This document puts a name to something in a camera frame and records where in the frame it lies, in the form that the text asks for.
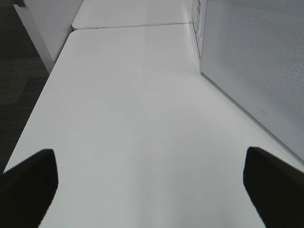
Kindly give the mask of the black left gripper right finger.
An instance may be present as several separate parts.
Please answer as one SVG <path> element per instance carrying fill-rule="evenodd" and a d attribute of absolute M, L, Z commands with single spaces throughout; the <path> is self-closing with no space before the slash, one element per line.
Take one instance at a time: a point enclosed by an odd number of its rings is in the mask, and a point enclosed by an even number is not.
<path fill-rule="evenodd" d="M 304 174 L 259 147 L 249 147 L 243 184 L 267 228 L 304 226 Z"/>

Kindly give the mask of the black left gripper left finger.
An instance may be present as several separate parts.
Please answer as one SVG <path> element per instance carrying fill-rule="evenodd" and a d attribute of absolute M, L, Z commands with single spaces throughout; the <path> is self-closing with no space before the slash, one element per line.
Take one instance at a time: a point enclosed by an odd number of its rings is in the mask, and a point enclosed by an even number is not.
<path fill-rule="evenodd" d="M 0 226 L 37 228 L 58 188 L 55 153 L 43 149 L 0 176 Z"/>

